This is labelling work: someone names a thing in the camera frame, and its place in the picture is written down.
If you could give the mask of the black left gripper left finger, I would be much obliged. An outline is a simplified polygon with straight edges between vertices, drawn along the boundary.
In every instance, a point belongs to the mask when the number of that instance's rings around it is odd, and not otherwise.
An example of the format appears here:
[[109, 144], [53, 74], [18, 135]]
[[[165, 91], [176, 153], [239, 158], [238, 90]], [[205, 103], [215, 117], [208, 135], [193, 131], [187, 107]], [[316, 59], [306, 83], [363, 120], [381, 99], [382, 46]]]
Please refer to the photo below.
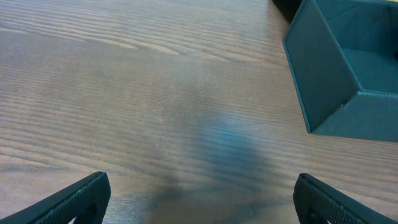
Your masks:
[[107, 173], [98, 171], [1, 219], [1, 224], [102, 224], [110, 196]]

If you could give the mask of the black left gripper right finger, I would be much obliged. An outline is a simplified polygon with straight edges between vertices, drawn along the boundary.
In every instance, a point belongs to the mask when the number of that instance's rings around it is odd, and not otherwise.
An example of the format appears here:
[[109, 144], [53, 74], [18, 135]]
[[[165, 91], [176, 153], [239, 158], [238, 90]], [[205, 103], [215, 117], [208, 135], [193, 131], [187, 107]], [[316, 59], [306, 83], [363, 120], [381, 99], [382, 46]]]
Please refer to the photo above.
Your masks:
[[298, 176], [293, 201], [301, 224], [397, 224], [307, 173]]

